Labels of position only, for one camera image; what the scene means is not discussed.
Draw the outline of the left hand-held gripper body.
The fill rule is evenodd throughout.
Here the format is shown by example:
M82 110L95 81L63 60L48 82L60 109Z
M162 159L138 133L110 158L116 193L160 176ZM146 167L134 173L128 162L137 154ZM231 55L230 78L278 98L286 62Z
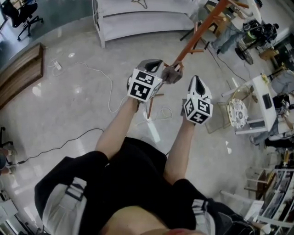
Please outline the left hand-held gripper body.
M128 78L127 95L139 101L149 101L163 84L164 62L160 59L141 61Z

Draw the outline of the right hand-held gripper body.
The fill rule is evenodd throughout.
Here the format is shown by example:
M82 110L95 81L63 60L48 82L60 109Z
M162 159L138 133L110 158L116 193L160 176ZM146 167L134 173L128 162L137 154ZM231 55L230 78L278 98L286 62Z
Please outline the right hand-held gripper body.
M191 78L187 100L183 105L188 121L203 125L213 114L212 95L208 86L197 75Z

